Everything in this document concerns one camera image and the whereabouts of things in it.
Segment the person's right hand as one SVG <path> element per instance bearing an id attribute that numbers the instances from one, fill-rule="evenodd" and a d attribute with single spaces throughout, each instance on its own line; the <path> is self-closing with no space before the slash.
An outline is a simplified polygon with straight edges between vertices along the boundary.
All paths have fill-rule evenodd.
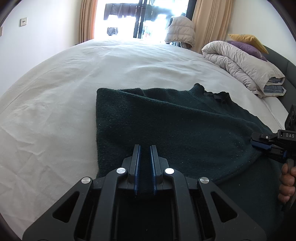
<path id="1" fill-rule="evenodd" d="M 280 187 L 278 198 L 281 202 L 287 203 L 295 194 L 295 167 L 289 170 L 288 164 L 285 163 L 281 169 Z"/>

